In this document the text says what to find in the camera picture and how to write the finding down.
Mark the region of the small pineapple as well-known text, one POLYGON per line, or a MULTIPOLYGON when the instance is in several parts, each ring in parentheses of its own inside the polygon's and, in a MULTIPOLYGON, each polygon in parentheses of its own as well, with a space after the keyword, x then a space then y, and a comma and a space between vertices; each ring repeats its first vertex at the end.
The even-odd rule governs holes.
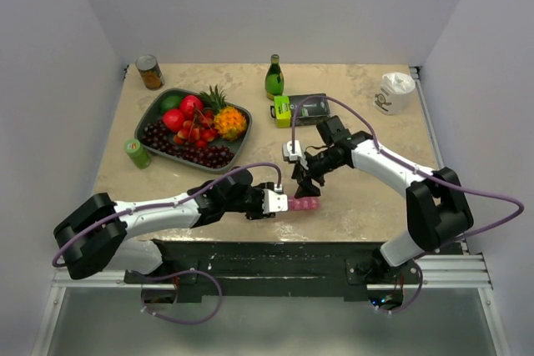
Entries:
POLYGON ((209 86, 208 91, 199 93, 199 98, 208 104, 208 107, 214 114, 219 114, 224 108, 227 107, 226 94, 224 90, 219 89, 218 85, 209 86))

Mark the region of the green lidded pill bottle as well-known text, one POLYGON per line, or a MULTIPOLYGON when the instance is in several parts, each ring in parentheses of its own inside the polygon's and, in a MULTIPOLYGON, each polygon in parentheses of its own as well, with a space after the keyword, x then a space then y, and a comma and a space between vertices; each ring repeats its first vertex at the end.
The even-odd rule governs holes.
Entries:
POLYGON ((124 144, 124 152, 132 163, 139 169, 145 169, 151 164, 149 154, 138 139, 130 138, 124 144))

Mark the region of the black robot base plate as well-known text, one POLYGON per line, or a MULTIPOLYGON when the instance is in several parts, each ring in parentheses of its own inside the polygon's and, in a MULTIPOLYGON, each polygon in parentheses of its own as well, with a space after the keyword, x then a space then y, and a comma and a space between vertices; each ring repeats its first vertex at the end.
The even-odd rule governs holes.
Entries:
POLYGON ((124 275, 153 298, 169 286, 180 303, 204 296, 342 298, 366 301, 373 285, 399 290, 421 279, 408 261, 388 268, 378 243, 166 242, 156 241, 160 267, 146 277, 124 275))

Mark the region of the red apple lower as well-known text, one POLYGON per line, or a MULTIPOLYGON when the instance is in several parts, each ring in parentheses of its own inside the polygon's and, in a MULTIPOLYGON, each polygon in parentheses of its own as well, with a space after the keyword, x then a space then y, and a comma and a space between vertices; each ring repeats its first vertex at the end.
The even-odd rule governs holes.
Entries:
POLYGON ((169 131, 177 133, 184 125, 185 116, 181 110, 173 108, 163 115, 162 121, 169 131))

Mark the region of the black and green box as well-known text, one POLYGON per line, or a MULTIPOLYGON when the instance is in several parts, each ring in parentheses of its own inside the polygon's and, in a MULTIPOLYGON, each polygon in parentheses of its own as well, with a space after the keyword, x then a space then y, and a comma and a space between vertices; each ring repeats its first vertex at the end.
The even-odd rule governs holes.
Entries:
POLYGON ((293 118, 296 126, 316 125, 330 117, 330 105, 324 93, 276 96, 270 115, 277 128, 290 128, 293 118))

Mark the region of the red apple upper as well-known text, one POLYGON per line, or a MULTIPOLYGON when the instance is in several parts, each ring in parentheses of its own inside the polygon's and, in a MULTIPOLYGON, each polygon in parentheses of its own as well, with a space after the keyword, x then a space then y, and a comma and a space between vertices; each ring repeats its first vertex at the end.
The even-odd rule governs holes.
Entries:
POLYGON ((187 95, 181 101, 179 110, 187 119, 193 119, 197 112, 204 110, 204 105, 198 97, 187 95))

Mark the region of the green glass bottle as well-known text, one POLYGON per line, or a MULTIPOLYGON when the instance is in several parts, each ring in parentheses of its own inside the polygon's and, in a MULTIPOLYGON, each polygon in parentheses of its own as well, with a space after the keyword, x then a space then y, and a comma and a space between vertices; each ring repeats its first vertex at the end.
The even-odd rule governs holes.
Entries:
POLYGON ((264 80, 264 90, 267 98, 273 99, 281 96, 285 89, 285 79, 280 67, 280 56, 273 54, 270 57, 270 66, 264 80))

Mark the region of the dark grey fruit tray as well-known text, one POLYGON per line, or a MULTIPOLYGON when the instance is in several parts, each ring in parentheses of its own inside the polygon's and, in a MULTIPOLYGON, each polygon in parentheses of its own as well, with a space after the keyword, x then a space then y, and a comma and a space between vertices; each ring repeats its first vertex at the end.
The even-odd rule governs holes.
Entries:
MULTIPOLYGON (((144 112, 144 115, 141 117, 141 119, 140 119, 140 121, 138 123, 138 126, 137 126, 137 128, 135 130, 135 134, 134 134, 134 137, 136 139, 138 139, 138 140, 140 139, 141 129, 146 124, 154 123, 154 122, 157 122, 158 120, 162 120, 163 114, 159 110, 160 104, 164 100, 164 98, 166 98, 166 97, 168 97, 170 95, 175 95, 175 94, 176 95, 180 95, 183 98, 185 96, 187 96, 187 95, 194 95, 194 96, 199 98, 199 94, 198 93, 193 93, 191 91, 184 90, 184 89, 179 89, 179 88, 173 88, 173 89, 167 90, 167 91, 163 92, 162 94, 158 95, 158 97, 152 102, 152 104, 144 112)), ((202 101, 202 103, 204 105, 204 110, 202 112, 206 112, 208 109, 210 109, 208 107, 207 103, 204 103, 203 101, 202 101)), ((242 112, 243 115, 245 115, 246 120, 248 122, 248 128, 247 128, 246 132, 240 138, 238 138, 237 140, 234 140, 233 142, 225 140, 225 139, 223 139, 221 137, 220 137, 220 139, 216 139, 215 140, 215 142, 214 142, 215 144, 224 144, 225 143, 230 148, 230 150, 234 152, 234 158, 230 161, 229 165, 227 165, 225 167, 214 168, 214 169, 202 167, 202 166, 190 163, 190 162, 186 162, 184 160, 180 160, 180 159, 177 159, 177 158, 170 157, 170 156, 168 156, 166 154, 163 154, 161 152, 156 151, 155 149, 149 148, 147 145, 143 145, 142 143, 141 144, 143 145, 143 147, 146 150, 148 150, 148 151, 150 151, 150 152, 152 152, 152 153, 154 153, 154 154, 156 154, 158 156, 161 156, 163 158, 167 158, 167 159, 172 160, 172 161, 174 161, 176 163, 181 163, 181 164, 186 165, 188 167, 197 168, 197 169, 203 170, 205 172, 217 173, 217 174, 221 174, 221 173, 227 172, 236 164, 238 156, 240 156, 240 154, 243 152, 244 146, 245 146, 247 140, 249 139, 250 129, 252 128, 252 117, 251 117, 251 114, 249 113, 248 110, 246 110, 246 109, 244 109, 244 108, 242 108, 240 106, 237 106, 235 104, 232 104, 232 103, 227 103, 227 106, 235 107, 238 110, 240 110, 240 112, 242 112)))

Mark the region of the white toilet paper roll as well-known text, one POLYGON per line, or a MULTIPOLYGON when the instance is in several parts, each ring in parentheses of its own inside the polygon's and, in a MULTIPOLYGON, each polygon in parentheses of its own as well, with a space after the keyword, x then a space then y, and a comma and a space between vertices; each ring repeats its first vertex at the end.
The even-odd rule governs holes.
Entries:
POLYGON ((386 115, 396 115, 406 108, 415 90, 416 82, 411 75, 386 73, 382 76, 372 104, 386 115))

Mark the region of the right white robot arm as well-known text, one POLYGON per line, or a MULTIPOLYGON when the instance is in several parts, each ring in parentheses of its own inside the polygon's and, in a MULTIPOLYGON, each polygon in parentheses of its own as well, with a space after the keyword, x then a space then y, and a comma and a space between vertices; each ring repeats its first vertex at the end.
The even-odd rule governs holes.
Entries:
POLYGON ((284 160, 294 164, 297 198, 319 197, 325 175, 348 166, 377 178, 406 201, 406 231, 383 243, 371 264, 377 281, 391 283, 401 274, 402 264, 441 248, 472 227, 471 209, 452 169, 434 170, 388 153, 371 134, 350 133, 336 116, 316 128, 325 145, 317 154, 304 151, 296 139, 282 147, 284 160))

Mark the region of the green lime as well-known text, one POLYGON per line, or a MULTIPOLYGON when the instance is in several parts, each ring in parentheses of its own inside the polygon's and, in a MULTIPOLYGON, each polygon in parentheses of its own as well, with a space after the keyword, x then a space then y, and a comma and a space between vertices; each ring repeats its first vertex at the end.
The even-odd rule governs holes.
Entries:
POLYGON ((171 109, 179 108, 182 100, 183 97, 180 95, 170 95, 161 102, 159 110, 162 114, 165 114, 171 109))

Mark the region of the tin food can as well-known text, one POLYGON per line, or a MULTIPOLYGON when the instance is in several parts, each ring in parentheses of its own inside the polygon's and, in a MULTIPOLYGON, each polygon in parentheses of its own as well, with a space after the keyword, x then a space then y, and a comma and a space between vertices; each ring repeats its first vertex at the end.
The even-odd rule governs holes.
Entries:
POLYGON ((164 85, 164 76, 154 55, 146 54, 135 61, 144 86, 149 90, 158 90, 164 85))

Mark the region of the pink weekly pill organizer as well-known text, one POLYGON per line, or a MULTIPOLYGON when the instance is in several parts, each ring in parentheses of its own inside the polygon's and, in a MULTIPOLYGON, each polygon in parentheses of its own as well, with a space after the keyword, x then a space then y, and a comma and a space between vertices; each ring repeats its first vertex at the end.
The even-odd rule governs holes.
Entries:
POLYGON ((288 198, 288 208, 290 211, 309 211, 320 208, 320 199, 316 197, 288 198))

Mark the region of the red apple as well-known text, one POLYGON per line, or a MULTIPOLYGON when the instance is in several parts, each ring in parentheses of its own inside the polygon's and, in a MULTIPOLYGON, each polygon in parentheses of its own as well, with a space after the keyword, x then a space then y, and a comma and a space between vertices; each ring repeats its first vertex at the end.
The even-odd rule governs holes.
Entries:
POLYGON ((181 110, 173 108, 163 115, 162 121, 169 131, 177 133, 184 125, 185 116, 181 110))
POLYGON ((193 119, 197 112, 204 110, 204 105, 198 97, 187 95, 181 101, 179 110, 187 119, 193 119))

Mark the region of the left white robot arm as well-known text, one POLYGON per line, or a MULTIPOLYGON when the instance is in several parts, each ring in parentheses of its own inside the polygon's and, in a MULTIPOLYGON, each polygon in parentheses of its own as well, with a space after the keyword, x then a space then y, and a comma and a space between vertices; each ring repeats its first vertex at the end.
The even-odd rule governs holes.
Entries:
POLYGON ((242 167, 171 198, 119 202, 97 193, 53 230, 59 250, 52 265, 66 268, 74 280, 115 265, 163 283, 171 277, 173 263, 154 243, 136 244, 134 238, 171 228, 203 227, 226 213, 254 220, 287 211, 288 198, 280 185, 252 181, 248 167, 242 167))

